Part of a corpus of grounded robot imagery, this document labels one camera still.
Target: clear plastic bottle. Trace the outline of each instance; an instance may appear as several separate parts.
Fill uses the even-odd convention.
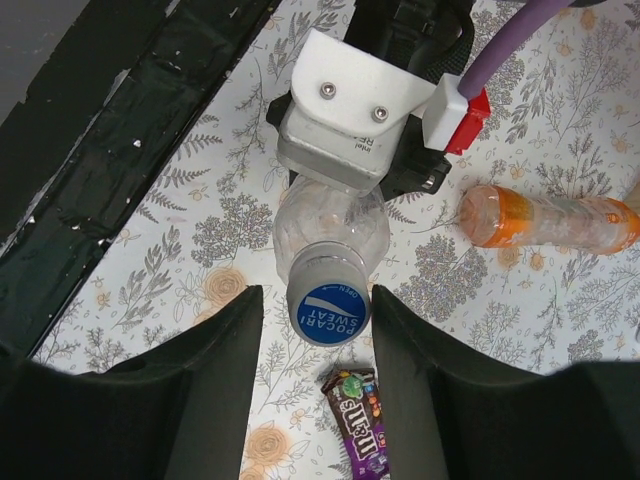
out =
[[[370,315],[367,281],[390,235],[379,187],[352,197],[296,178],[276,215],[273,243],[289,317],[302,338],[335,346],[362,332]]]
[[[527,198],[480,186],[462,198],[460,227],[478,247],[553,244],[608,255],[633,245],[640,217],[611,198]]]

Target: gray leaf pattern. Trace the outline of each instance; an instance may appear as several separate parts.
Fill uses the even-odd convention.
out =
[[[625,2],[563,10],[511,55],[487,86],[491,119],[464,156],[449,158],[440,191],[388,202],[392,244],[369,287],[387,286],[449,335],[541,374],[640,359],[640,246],[608,256],[483,250],[457,226],[460,197],[476,184],[553,197],[622,198],[633,188],[640,0]],[[476,2],[473,55],[520,5]],[[211,318],[246,285],[263,285],[242,480],[352,476],[320,385],[336,365],[373,363],[371,329],[330,349],[293,330],[271,243],[288,172],[265,123],[309,30],[339,38],[352,12],[344,0],[290,0],[272,12],[36,354],[63,371],[103,372]]]

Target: white bottle cap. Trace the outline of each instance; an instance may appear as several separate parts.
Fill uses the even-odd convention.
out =
[[[306,247],[291,266],[287,304],[294,330],[309,343],[333,347],[353,340],[370,315],[364,261],[340,243]]]

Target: blue bottle cap label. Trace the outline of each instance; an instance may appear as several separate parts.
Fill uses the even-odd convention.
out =
[[[359,332],[367,320],[367,305],[353,288],[332,283],[315,288],[302,299],[296,320],[309,339],[335,345]]]

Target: snack package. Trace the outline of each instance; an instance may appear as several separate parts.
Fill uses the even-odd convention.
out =
[[[389,463],[373,369],[339,370],[322,393],[340,427],[354,480],[380,480],[389,473]]]

